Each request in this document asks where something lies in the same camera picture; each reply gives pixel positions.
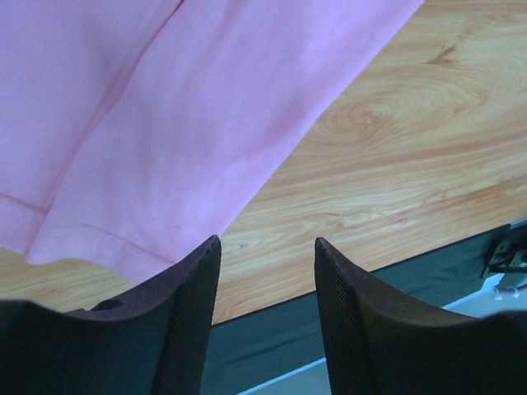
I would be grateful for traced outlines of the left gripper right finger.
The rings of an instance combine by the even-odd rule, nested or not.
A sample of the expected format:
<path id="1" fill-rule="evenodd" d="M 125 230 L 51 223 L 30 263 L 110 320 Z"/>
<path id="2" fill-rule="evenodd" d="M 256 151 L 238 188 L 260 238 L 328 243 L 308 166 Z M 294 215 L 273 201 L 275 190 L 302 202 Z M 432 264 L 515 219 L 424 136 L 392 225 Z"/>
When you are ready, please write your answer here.
<path id="1" fill-rule="evenodd" d="M 525 393 L 525 312 L 474 318 L 425 303 L 322 238 L 314 271 L 332 393 Z"/>

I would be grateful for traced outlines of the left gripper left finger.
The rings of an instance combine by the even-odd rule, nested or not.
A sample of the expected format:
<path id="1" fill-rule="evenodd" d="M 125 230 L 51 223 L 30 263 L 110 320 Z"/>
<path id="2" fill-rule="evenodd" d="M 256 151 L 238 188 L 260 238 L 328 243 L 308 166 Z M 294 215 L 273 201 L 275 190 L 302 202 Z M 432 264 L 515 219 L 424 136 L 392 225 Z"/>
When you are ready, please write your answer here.
<path id="1" fill-rule="evenodd" d="M 212 236 L 179 263 L 89 310 L 59 313 L 3 300 L 2 393 L 199 393 L 221 255 Z"/>

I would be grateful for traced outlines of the pink t shirt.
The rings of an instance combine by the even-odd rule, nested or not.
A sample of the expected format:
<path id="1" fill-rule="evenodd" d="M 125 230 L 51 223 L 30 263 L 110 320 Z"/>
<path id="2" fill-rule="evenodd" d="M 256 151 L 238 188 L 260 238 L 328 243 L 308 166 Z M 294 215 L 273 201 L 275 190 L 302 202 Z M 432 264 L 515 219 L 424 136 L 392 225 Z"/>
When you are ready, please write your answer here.
<path id="1" fill-rule="evenodd" d="M 4 1 L 1 245 L 142 282 L 239 215 L 417 1 Z"/>

